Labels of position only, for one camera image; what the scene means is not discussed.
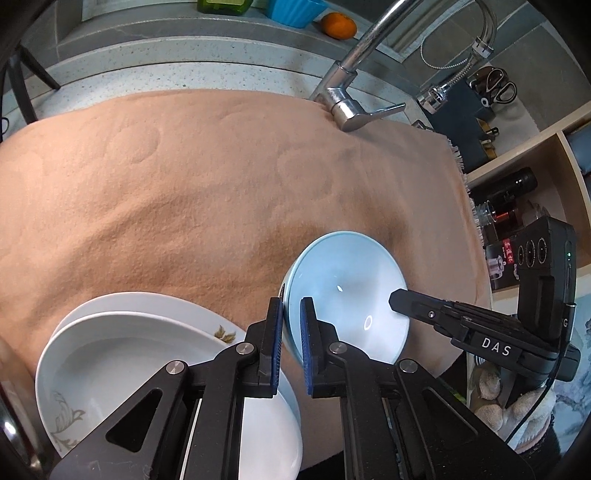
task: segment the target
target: kitchen faucet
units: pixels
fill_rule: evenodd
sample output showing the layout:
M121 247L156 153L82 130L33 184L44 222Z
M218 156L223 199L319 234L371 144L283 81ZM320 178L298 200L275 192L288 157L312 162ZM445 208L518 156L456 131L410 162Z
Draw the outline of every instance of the kitchen faucet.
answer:
M406 103L366 112L357 100L347 93L357 76L357 68L388 36L394 28L410 14L423 0L397 0L363 34L357 44L345 55L343 60L333 63L324 75L310 100L321 103L333 115L335 123L343 132L352 132L378 118L404 112ZM420 105L430 113L435 113L447 100L447 92L481 61L492 54L492 43L496 36L496 16L484 0L475 0L480 6L484 19L482 34L472 44L472 51L466 65L452 74L441 85L431 85L417 98Z

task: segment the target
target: towel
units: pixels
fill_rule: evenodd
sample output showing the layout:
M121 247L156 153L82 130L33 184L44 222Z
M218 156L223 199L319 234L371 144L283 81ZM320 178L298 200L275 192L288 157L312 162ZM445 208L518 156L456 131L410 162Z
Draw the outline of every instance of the towel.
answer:
M411 289L490 306L447 139L387 120L344 133L304 99L151 92L41 120L0 144L0 205L0 336L31 372L68 312L116 291L179 297L246 329L331 231L376 239ZM439 375L458 354L412 320L403 356ZM339 403L306 396L285 351L282 368L305 468L342 450Z
M471 380L474 387L478 387L472 390L470 409L503 440L509 437L545 391L545 386L542 386L524 393L505 409L497 403L501 393L501 376L496 365L485 362L476 367ZM533 448L548 430L555 404L556 394L550 389L529 418L515 432L508 445L517 453L524 453Z

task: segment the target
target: scissors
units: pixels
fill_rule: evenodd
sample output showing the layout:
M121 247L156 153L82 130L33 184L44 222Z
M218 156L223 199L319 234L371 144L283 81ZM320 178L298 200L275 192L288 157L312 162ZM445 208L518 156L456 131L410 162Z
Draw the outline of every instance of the scissors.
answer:
M485 107L493 103L511 103L517 97L517 86L509 81L507 72L496 67L484 67L476 72L470 82L470 88L481 97L481 103Z

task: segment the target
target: faucet spout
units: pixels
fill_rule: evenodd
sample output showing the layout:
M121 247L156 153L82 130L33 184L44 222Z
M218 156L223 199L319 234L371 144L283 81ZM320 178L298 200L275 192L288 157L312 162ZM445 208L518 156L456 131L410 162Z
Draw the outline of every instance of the faucet spout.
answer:
M400 22L423 0L397 0L359 39L341 61L336 61L320 81L310 100L321 103L332 113L342 131L353 131L368 122L404 110L403 103L376 112L366 112L347 93L357 76L357 68L376 47L400 25Z

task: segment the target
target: shelf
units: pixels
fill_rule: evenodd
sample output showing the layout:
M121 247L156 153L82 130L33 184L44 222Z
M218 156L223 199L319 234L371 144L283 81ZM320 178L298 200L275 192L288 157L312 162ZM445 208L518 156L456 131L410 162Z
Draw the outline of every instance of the shelf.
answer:
M551 216L573 225L577 235L576 297L591 293L591 200L565 134L591 121L591 102L513 150L467 175L470 188L496 180L523 167L534 172L538 187L518 200L546 207ZM493 292L493 309L517 311L519 287Z

